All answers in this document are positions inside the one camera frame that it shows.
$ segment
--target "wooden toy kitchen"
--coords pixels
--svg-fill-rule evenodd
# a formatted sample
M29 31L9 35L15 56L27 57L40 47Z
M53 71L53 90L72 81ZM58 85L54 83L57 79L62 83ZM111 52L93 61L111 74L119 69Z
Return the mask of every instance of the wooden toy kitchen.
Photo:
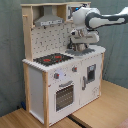
M101 95L105 49L67 52L75 28L70 10L90 2L23 4L26 109L49 127Z

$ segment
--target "backsplash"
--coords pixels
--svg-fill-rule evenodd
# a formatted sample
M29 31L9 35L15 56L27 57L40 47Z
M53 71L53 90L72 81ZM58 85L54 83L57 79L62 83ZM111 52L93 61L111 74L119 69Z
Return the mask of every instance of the backsplash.
M32 29L33 58L65 50L74 27L73 23L64 23Z

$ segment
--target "cabinet handle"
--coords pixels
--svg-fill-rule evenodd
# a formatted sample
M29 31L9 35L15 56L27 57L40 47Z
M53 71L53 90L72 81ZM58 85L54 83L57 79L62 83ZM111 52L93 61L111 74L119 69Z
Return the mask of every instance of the cabinet handle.
M59 85L59 87L66 87L66 86L70 85L72 82L73 82L73 81L71 80L71 81L69 81L69 82L66 83L66 84L61 84L61 85Z
M27 18L27 17L28 17L28 15L23 15L23 17L26 17L26 18Z
M82 87L82 90L85 90L86 88L86 77L85 76L83 76L83 80L84 80L84 86Z

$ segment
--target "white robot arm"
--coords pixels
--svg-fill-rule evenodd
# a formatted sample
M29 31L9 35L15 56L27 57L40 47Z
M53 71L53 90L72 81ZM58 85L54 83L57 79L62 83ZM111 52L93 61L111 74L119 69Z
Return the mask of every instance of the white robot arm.
M128 7L114 15L100 15L97 8L79 7L72 15L75 24L75 29L71 31L73 43L97 43L99 34L96 28L128 23Z
M87 27L95 29L101 26L120 25L128 23L128 7L114 15L100 15L97 8L81 7L73 12L73 22L76 29Z

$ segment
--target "wooden table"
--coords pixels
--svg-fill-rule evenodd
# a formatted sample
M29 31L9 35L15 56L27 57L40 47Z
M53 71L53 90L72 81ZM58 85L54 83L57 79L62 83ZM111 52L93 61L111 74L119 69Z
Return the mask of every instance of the wooden table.
M19 109L0 118L0 128L44 128L32 115ZM69 118L64 118L50 128L81 128Z
M128 118L128 89L103 80L101 92L71 117L87 128L115 128Z

